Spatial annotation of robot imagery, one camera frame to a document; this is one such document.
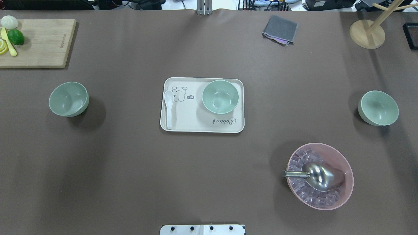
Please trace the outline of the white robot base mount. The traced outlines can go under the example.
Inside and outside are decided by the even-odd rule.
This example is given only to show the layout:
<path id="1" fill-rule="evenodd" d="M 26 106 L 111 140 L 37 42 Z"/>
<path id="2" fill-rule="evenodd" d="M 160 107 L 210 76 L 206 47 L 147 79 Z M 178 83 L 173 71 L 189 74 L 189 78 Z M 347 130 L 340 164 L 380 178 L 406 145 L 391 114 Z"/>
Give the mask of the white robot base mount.
<path id="1" fill-rule="evenodd" d="M 200 224 L 165 225 L 160 235 L 245 235 L 245 225 L 240 224 Z"/>

